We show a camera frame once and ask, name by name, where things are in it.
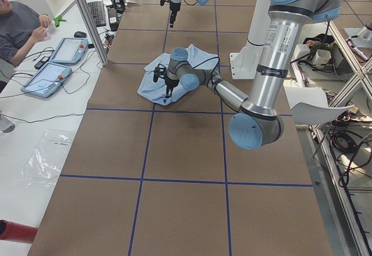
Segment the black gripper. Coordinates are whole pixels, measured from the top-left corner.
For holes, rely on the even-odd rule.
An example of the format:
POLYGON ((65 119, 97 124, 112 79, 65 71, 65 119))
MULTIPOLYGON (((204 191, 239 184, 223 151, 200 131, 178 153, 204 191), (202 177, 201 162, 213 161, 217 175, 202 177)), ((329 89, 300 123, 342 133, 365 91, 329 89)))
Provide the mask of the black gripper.
POLYGON ((169 98, 170 96, 172 96, 173 88, 175 88, 178 85, 178 80, 173 80, 169 77, 165 77, 165 84, 167 86, 166 98, 169 98))
POLYGON ((171 16, 170 16, 170 21, 169 21, 169 27, 170 28, 173 28, 174 18, 176 18, 177 13, 180 11, 180 9, 181 9, 181 4, 180 3, 174 3, 174 2, 170 3, 170 10, 171 10, 171 16))

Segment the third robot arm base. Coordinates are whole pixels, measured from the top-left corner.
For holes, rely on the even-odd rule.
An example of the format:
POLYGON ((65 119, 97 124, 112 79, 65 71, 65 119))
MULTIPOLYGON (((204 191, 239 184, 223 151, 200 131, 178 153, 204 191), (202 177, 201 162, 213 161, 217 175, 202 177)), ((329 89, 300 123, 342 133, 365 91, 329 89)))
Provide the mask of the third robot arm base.
POLYGON ((369 57, 361 51, 361 48, 371 49, 371 18, 362 28, 344 28, 344 30, 348 36, 345 41, 351 50, 363 61, 368 61, 369 57))

